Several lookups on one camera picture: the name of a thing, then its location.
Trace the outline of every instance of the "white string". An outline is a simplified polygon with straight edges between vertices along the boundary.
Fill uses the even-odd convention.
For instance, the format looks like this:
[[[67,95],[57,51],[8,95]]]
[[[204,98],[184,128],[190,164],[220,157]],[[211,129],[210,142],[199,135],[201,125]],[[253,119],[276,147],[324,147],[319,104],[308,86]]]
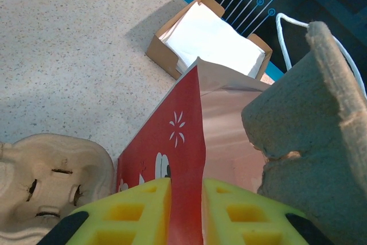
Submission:
[[[305,28],[308,28],[309,25],[307,23],[295,20],[294,18],[291,18],[291,17],[289,17],[289,16],[287,16],[283,13],[278,13],[275,17],[276,30],[278,32],[278,40],[279,40],[280,48],[281,48],[282,53],[283,53],[284,62],[286,63],[286,68],[287,68],[287,71],[288,71],[289,69],[292,68],[292,64],[291,64],[291,60],[289,58],[286,43],[284,42],[283,28],[282,28],[282,23],[280,22],[281,19],[284,19],[285,21],[288,21],[289,23],[292,23],[292,24],[298,25],[298,26],[302,26],[302,27],[305,27]],[[337,43],[340,51],[342,52],[345,59],[349,63],[350,67],[352,68],[352,71],[354,73],[354,77],[356,78],[356,81],[357,81],[358,85],[362,89],[363,94],[367,98],[364,82],[362,80],[361,74],[360,74],[354,60],[352,59],[350,54],[347,52],[347,50],[344,48],[344,46],[340,43],[340,41],[334,36],[333,36],[333,38],[335,39],[335,42]]]

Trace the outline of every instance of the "red paper bag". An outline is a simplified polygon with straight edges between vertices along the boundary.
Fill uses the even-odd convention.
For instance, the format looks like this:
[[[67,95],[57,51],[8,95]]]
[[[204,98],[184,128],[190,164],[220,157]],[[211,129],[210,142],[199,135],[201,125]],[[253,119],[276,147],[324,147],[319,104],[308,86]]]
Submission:
[[[264,158],[248,142],[241,111],[267,87],[198,59],[119,157],[118,191],[171,178],[169,244],[203,244],[203,176],[256,191]]]

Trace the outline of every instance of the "speckled countertop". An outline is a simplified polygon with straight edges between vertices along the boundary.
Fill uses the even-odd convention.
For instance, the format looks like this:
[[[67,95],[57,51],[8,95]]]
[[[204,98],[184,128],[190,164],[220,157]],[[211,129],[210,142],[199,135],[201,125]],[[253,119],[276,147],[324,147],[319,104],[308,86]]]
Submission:
[[[0,0],[0,141],[71,135],[115,161],[174,83],[144,52],[185,5]]]

